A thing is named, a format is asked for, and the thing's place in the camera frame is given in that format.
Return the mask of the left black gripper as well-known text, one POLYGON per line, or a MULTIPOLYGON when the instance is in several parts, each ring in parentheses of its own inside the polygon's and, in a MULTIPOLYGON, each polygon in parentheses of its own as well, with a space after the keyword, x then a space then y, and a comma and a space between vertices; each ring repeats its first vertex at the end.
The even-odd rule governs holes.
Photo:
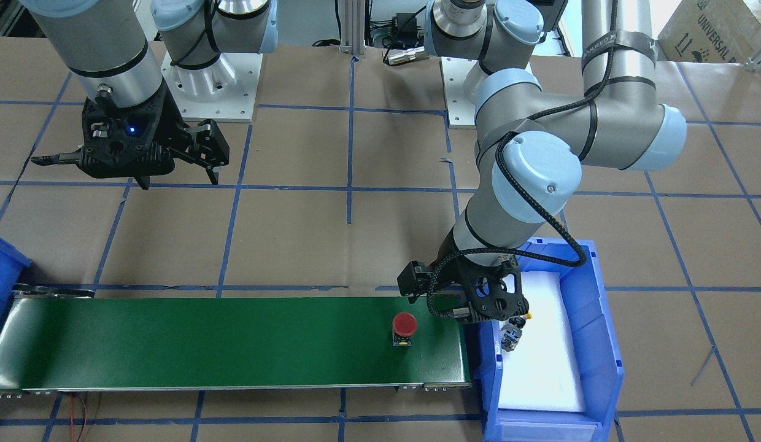
POLYGON ((462 286, 460 304, 447 310, 434 306, 432 314, 455 319, 460 324, 486 320, 509 320, 501 328, 501 349, 512 352, 522 337, 526 319, 512 319, 529 313, 529 302, 522 294, 520 266, 512 250, 500 250, 498 263, 482 266, 467 255, 481 250, 454 251, 432 263, 432 291, 456 283, 462 286))

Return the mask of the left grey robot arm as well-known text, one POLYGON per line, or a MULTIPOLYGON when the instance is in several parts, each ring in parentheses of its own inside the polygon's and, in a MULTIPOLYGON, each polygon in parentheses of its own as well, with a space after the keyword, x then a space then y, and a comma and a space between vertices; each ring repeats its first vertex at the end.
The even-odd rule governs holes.
POLYGON ((462 324, 498 320, 515 349, 528 303, 518 257, 578 268, 585 251, 555 216, 579 187, 583 166, 655 171, 680 155, 681 112, 657 101, 650 8, 644 1, 582 2, 582 97, 546 93, 527 70, 546 23, 527 1, 431 1, 425 48, 477 61, 476 164, 481 182, 443 241, 432 271, 406 296, 427 297, 434 316, 462 324), (431 302, 451 283, 458 307, 431 302))

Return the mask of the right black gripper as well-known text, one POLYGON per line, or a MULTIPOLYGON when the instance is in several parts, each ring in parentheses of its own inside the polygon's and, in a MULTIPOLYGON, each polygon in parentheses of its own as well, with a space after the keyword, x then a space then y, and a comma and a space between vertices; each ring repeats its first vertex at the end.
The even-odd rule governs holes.
POLYGON ((178 158, 206 169, 211 185, 220 184, 220 167, 230 162, 225 137, 212 118, 186 124, 166 83, 138 106, 105 113, 101 104, 107 98, 84 103, 83 173, 97 179, 133 177, 148 190, 150 177, 172 173, 178 158))

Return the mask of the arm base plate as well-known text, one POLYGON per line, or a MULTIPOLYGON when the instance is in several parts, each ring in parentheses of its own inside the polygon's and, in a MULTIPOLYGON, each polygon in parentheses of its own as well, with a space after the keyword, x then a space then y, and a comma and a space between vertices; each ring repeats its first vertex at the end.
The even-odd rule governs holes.
POLYGON ((486 101, 501 90, 516 84, 541 84, 526 68, 507 68, 487 75, 476 60, 441 58, 443 91, 450 128, 475 128, 475 115, 486 101))
POLYGON ((165 53, 161 73, 184 120, 252 122, 262 54, 222 53, 215 64, 200 70, 178 68, 171 61, 165 53))

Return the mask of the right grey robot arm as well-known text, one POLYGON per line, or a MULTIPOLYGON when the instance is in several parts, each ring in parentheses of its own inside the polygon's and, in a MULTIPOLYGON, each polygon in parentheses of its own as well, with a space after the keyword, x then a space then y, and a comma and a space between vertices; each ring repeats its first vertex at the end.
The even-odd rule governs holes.
POLYGON ((32 157, 74 165, 95 179, 153 176, 192 163, 218 184, 230 147, 212 118, 190 125, 174 91, 196 103, 240 95, 229 54, 275 51, 275 1, 153 1, 150 12, 170 60, 163 76, 133 8, 125 1, 24 1, 24 7, 80 81, 83 143, 72 153, 32 157))

